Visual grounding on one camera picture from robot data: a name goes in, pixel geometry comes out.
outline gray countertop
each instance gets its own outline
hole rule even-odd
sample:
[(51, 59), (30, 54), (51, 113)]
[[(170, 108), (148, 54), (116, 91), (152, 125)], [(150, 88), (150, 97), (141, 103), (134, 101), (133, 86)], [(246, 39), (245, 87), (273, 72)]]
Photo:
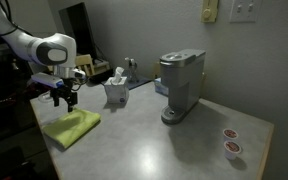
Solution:
[[(177, 125), (161, 121), (167, 97), (155, 93), (154, 83), (130, 91), (126, 105), (106, 104), (102, 85), (83, 86), (76, 107), (101, 114), (101, 122), (67, 150), (44, 135), (61, 179), (182, 180), (261, 178), (273, 125), (261, 119), (200, 99)], [(61, 99), (31, 104), (40, 126), (67, 113)], [(243, 151), (237, 159), (224, 157), (224, 128), (239, 133)]]

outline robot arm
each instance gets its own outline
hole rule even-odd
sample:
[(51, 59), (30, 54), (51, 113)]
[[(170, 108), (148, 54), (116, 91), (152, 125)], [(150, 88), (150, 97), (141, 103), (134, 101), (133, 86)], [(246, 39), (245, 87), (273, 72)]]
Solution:
[(58, 98), (61, 97), (68, 103), (69, 111), (72, 111), (72, 106), (77, 104), (77, 94), (71, 92), (73, 85), (70, 80), (85, 79), (85, 73), (75, 69), (75, 40), (59, 33), (44, 39), (33, 37), (15, 25), (7, 17), (3, 8), (0, 4), (0, 37), (21, 59), (45, 66), (53, 66), (53, 75), (56, 77), (38, 73), (33, 75), (32, 79), (53, 87), (51, 96), (55, 106), (58, 105)]

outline box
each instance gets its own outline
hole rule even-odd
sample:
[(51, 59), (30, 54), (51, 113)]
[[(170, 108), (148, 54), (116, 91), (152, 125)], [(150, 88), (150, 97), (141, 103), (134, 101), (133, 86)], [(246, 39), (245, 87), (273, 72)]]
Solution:
[(155, 92), (168, 96), (168, 87), (164, 86), (161, 83), (161, 78), (155, 79), (154, 84), (155, 84)]
[(108, 103), (126, 103), (129, 97), (127, 87), (127, 77), (121, 77), (117, 84), (112, 83), (113, 77), (110, 77), (104, 84)]

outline gray coffee maker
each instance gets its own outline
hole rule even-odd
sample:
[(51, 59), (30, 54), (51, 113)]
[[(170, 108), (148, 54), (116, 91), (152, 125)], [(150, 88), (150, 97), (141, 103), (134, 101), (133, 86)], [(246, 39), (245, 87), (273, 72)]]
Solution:
[(185, 49), (160, 58), (161, 83), (168, 87), (168, 106), (162, 110), (166, 124), (181, 122), (198, 103), (205, 51)]

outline coffee pod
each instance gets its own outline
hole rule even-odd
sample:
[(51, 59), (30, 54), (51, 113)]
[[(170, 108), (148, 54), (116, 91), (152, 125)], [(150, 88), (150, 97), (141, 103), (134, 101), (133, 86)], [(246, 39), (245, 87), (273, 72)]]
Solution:
[(223, 130), (224, 141), (235, 141), (238, 138), (238, 134), (233, 129)]
[(225, 141), (225, 157), (229, 160), (234, 160), (236, 155), (241, 153), (242, 148), (236, 142), (233, 141)]

